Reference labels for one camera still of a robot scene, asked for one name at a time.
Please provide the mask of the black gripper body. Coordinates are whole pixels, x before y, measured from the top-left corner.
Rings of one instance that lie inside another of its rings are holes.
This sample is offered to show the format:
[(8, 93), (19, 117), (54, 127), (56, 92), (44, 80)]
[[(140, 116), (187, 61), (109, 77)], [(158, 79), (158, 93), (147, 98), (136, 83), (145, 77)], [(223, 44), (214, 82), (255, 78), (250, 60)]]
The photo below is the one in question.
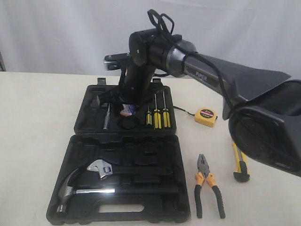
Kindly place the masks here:
[(118, 87), (115, 88), (119, 92), (118, 103), (140, 105), (141, 93), (152, 85), (151, 80), (156, 69), (153, 65), (138, 66), (133, 61), (129, 61)]

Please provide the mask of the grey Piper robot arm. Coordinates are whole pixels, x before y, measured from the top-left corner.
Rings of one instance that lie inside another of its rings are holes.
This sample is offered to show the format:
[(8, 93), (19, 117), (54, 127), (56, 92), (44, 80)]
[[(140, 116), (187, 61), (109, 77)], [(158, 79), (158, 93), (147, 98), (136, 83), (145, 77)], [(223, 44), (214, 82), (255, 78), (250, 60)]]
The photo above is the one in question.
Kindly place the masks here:
[(129, 37), (129, 52), (107, 55), (108, 71), (122, 71), (103, 95), (128, 104), (145, 102), (157, 69), (188, 75), (223, 97), (222, 117), (238, 148), (262, 164), (301, 174), (301, 82), (280, 72), (202, 55), (178, 34), (149, 29)]

